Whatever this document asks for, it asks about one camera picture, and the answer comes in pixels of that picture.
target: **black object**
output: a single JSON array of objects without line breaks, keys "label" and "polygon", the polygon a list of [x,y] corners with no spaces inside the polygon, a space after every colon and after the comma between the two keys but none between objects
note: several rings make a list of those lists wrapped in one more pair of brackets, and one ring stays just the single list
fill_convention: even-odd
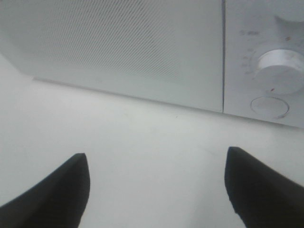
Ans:
[{"label": "black object", "polygon": [[247,228],[304,228],[304,188],[238,147],[228,150],[225,185]]},{"label": "black object", "polygon": [[33,188],[0,207],[0,228],[77,228],[89,192],[86,156],[78,153]]}]

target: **white dial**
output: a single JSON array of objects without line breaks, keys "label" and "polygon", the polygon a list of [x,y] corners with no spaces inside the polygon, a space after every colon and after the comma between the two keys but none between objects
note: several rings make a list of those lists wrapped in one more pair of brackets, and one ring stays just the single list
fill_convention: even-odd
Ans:
[{"label": "white dial", "polygon": [[257,63],[255,80],[274,94],[290,94],[304,86],[304,56],[277,49],[263,54]]},{"label": "white dial", "polygon": [[304,0],[265,0],[273,14],[292,22],[304,21]]}]

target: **black tip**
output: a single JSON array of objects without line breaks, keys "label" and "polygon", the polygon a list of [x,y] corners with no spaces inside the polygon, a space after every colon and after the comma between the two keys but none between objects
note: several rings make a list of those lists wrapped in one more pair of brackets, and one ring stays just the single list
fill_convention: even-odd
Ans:
[{"label": "black tip", "polygon": [[304,227],[304,188],[238,147],[228,150],[225,185],[247,228]]},{"label": "black tip", "polygon": [[89,192],[86,156],[78,153],[33,188],[0,207],[0,227],[77,228]]}]

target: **microwave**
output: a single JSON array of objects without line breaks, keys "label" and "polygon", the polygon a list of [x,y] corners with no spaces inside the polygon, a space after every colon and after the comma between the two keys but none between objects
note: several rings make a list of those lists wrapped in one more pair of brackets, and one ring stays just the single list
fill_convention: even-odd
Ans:
[{"label": "microwave", "polygon": [[22,74],[304,127],[302,0],[2,0]]}]

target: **microwave control panel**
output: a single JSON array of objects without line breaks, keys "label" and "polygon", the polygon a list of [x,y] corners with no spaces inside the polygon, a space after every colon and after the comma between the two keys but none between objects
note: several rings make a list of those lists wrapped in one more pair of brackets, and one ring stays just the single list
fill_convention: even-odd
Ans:
[{"label": "microwave control panel", "polygon": [[227,0],[224,113],[304,127],[304,1]]}]

